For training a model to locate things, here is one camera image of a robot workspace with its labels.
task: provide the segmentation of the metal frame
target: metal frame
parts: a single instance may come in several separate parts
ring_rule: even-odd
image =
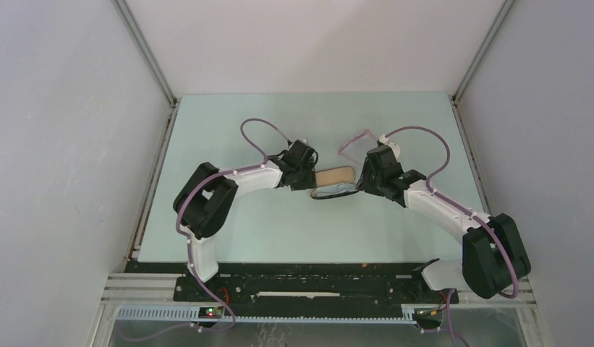
[[[508,17],[508,14],[512,10],[512,8],[514,8],[514,5],[516,3],[517,3],[517,0],[504,0],[504,3],[501,5],[499,12],[497,12],[495,19],[493,20],[493,24],[491,24],[491,27],[488,28],[488,32],[486,33],[484,40],[480,44],[478,51],[476,52],[475,56],[473,57],[471,64],[467,68],[465,75],[463,76],[461,82],[459,83],[459,87],[457,88],[457,91],[455,92],[455,94],[453,96],[453,100],[461,100],[461,98],[463,97],[465,90],[467,89],[467,87],[469,87],[469,84],[470,84],[475,72],[480,67],[480,64],[482,64],[482,60],[484,59],[486,53],[488,52],[488,49],[493,44],[493,41],[497,37],[499,30],[505,23],[505,21]]]
[[[171,106],[167,127],[156,155],[155,166],[150,173],[149,184],[146,189],[145,198],[142,201],[140,208],[140,217],[137,221],[137,225],[135,226],[135,230],[133,231],[133,241],[127,255],[127,259],[136,259],[140,243],[143,239],[143,233],[145,231],[145,225],[147,224],[151,203],[156,192],[156,185],[161,173],[162,164],[164,162],[166,150],[171,137],[171,131],[175,124],[175,118],[179,104],[173,92],[171,91],[171,88],[169,87],[169,84],[166,81],[166,78],[163,75],[158,62],[154,58],[154,55],[152,54],[151,49],[135,20],[135,17],[131,12],[127,4],[127,0],[113,0],[113,2],[116,5],[118,13],[124,20],[127,29],[131,33],[133,40],[136,42],[137,48],[140,50],[144,59],[148,63],[148,66],[150,67]],[[464,95],[464,92],[469,86],[471,79],[478,70],[478,67],[481,65],[483,58],[488,52],[488,49],[490,48],[492,42],[497,36],[501,26],[508,17],[508,14],[512,10],[515,3],[516,0],[504,1],[498,14],[496,15],[493,24],[488,30],[484,41],[480,45],[478,52],[475,54],[469,69],[466,71],[456,93],[450,98],[451,107],[453,109],[463,145],[467,151],[470,167],[478,188],[478,194],[480,195],[480,198],[483,202],[483,207],[486,212],[490,212],[490,205],[485,193],[485,185],[478,170],[476,154],[470,144],[469,133],[466,130],[462,120],[458,101],[460,101],[461,97]],[[174,307],[180,309],[188,307],[189,309],[197,309],[198,307],[213,306],[215,304],[208,302],[174,302],[173,292],[175,281],[179,276],[180,275],[175,274],[151,273],[110,274],[107,280],[105,291],[103,292],[103,296],[101,298],[101,303],[94,319],[87,346],[105,347],[110,344],[114,323],[116,322],[116,319],[121,317],[120,309],[125,306],[132,307],[132,305],[143,305],[144,307]],[[524,279],[519,282],[519,285],[519,297],[511,301],[500,296],[495,296],[490,300],[485,300],[475,295],[471,291],[459,291],[460,303],[453,305],[453,308],[514,308],[518,314],[527,347],[549,347],[551,344],[546,335],[545,326],[540,318],[540,313],[535,302],[535,297],[533,296],[530,283],[527,279]],[[427,304],[405,305],[405,309],[425,309],[434,306],[435,305]],[[159,320],[160,316],[157,316],[158,315],[152,314],[150,318]],[[241,318],[242,320],[247,321],[247,317]]]
[[[173,94],[173,91],[171,90],[171,87],[169,86],[169,83],[167,82],[160,65],[158,65],[158,62],[156,61],[156,58],[152,53],[150,45],[148,45],[145,36],[143,36],[141,27],[139,27],[139,25],[137,24],[137,20],[135,20],[135,16],[132,14],[132,11],[128,6],[127,0],[113,0],[113,2],[116,7],[116,10],[118,11],[118,14],[124,21],[124,24],[128,29],[128,32],[132,36],[133,41],[137,45],[137,49],[139,49],[139,52],[143,55],[145,62],[148,63],[148,66],[150,67],[152,74],[156,78],[158,85],[162,89],[165,98],[169,102],[169,105],[171,107],[175,106],[175,104],[177,103],[175,94]]]

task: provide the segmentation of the light green table surface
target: light green table surface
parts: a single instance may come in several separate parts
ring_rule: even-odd
[[[320,153],[317,170],[350,165],[337,150],[364,129],[380,135],[407,125],[430,127],[452,153],[436,186],[482,209],[444,93],[188,95],[179,105],[139,261],[187,261],[186,240],[174,230],[173,200],[202,162],[219,168],[260,162],[239,134],[250,117],[272,121],[292,139],[306,137]],[[265,124],[248,124],[246,132],[269,154],[286,146]],[[401,146],[405,170],[428,175],[444,161],[443,146],[427,133],[411,130],[392,140]],[[221,262],[420,262],[461,254],[458,243],[427,218],[364,193],[318,201],[309,191],[288,188],[253,192],[234,202],[216,237]]]

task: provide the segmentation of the white strip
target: white strip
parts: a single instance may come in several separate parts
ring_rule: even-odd
[[[148,320],[173,322],[230,322],[231,317],[225,315],[220,320],[216,318],[199,317],[198,312],[204,306],[168,307],[162,305],[124,305],[116,313],[116,320]],[[300,322],[300,323],[370,323],[370,324],[413,324],[414,309],[403,309],[403,318],[329,318],[329,317],[252,317],[237,316],[238,322],[270,323],[270,322]]]
[[[118,289],[150,289],[162,288],[173,290],[175,288],[175,278],[167,278],[166,280],[143,280],[143,279],[113,279],[110,278],[105,284],[105,288]]]
[[[322,291],[260,291],[256,296],[304,296],[313,299],[316,297],[339,297],[339,293]]]

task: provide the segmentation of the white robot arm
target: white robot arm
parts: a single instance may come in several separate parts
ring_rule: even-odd
[[[218,272],[215,235],[224,224],[234,198],[260,189],[314,188],[317,160],[317,152],[306,141],[297,140],[288,150],[269,156],[266,164],[219,176],[195,194],[184,209],[180,229],[181,234],[188,237],[189,253],[194,257],[189,266],[195,267],[203,282]],[[199,165],[175,199],[175,212],[180,211],[198,184],[218,172],[220,170],[210,163]]]
[[[511,270],[483,224],[494,230],[518,278],[531,271],[516,223],[508,215],[493,217],[449,199],[418,171],[403,171],[399,154],[399,146],[382,137],[367,152],[357,188],[422,213],[462,245],[462,260],[431,260],[417,269],[415,275],[429,289],[470,288],[489,299],[512,284]]]

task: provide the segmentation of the pink cable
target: pink cable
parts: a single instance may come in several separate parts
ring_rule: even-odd
[[[371,137],[371,138],[372,138],[372,139],[374,139],[374,140],[377,140],[377,139],[378,139],[377,137],[375,137],[375,136],[374,136],[374,135],[371,133],[371,131],[369,131],[369,129],[367,129],[367,130],[365,130],[364,132],[361,132],[361,133],[359,133],[358,135],[356,135],[356,136],[355,136],[355,137],[354,137],[352,140],[350,140],[350,141],[348,141],[348,142],[344,143],[344,144],[343,144],[343,145],[342,145],[342,146],[339,148],[339,150],[337,151],[337,154],[338,154],[339,156],[341,156],[341,157],[344,157],[344,158],[346,158],[347,160],[350,160],[350,161],[352,161],[352,162],[353,162],[354,164],[356,164],[356,165],[360,165],[360,166],[362,166],[362,163],[360,163],[360,162],[356,161],[355,159],[353,159],[353,158],[352,158],[352,157],[350,157],[349,155],[347,155],[347,154],[344,154],[344,150],[345,150],[346,148],[348,148],[348,146],[350,146],[350,145],[351,145],[351,144],[353,144],[354,142],[356,142],[356,141],[360,140],[361,138],[363,138],[365,135],[367,135],[367,136]]]
[[[175,325],[172,325],[170,327],[166,327],[163,330],[160,330],[160,331],[158,331],[158,332],[156,332],[156,333],[154,333],[152,335],[144,336],[142,338],[131,338],[129,336],[126,336],[124,334],[124,332],[122,332],[122,327],[118,326],[116,328],[116,334],[122,340],[125,340],[125,341],[128,341],[128,342],[143,342],[143,341],[147,341],[147,340],[152,340],[153,338],[157,338],[158,336],[163,335],[165,333],[168,333],[171,330],[180,329],[182,327],[189,327],[189,326],[190,326],[190,323],[179,323],[179,324],[175,324]]]

